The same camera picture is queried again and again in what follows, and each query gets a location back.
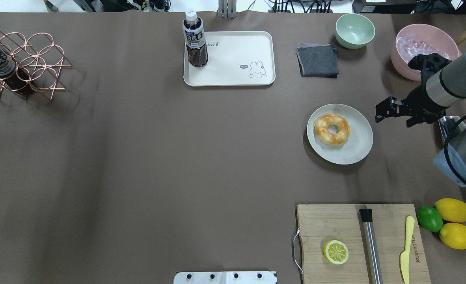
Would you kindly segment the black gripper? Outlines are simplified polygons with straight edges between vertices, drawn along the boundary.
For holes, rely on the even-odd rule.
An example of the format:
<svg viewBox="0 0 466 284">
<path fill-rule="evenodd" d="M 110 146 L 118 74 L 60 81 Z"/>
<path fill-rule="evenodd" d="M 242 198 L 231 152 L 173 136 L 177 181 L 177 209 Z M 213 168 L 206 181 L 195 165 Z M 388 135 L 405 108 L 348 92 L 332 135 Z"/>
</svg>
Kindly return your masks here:
<svg viewBox="0 0 466 284">
<path fill-rule="evenodd" d="M 413 89 L 408 97 L 397 101 L 393 96 L 387 97 L 376 105 L 375 122 L 390 117 L 409 116 L 406 127 L 415 124 L 432 124 L 446 115 L 446 108 L 430 99 L 424 87 Z"/>
</svg>

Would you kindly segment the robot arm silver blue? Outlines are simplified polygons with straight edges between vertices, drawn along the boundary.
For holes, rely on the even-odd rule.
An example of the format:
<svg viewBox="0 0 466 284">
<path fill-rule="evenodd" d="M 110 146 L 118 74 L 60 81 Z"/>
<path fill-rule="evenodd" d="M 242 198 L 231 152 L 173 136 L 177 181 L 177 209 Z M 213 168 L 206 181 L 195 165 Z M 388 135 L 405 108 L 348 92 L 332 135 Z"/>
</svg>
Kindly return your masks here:
<svg viewBox="0 0 466 284">
<path fill-rule="evenodd" d="M 376 105 L 375 121 L 408 116 L 407 127 L 440 121 L 453 104 L 466 99 L 466 52 L 453 61 L 433 54 L 419 54 L 409 61 L 411 69 L 421 73 L 421 84 L 405 99 L 388 97 Z M 434 165 L 460 187 L 466 187 L 466 128 L 459 126 L 464 115 L 446 132 L 443 149 Z"/>
</svg>

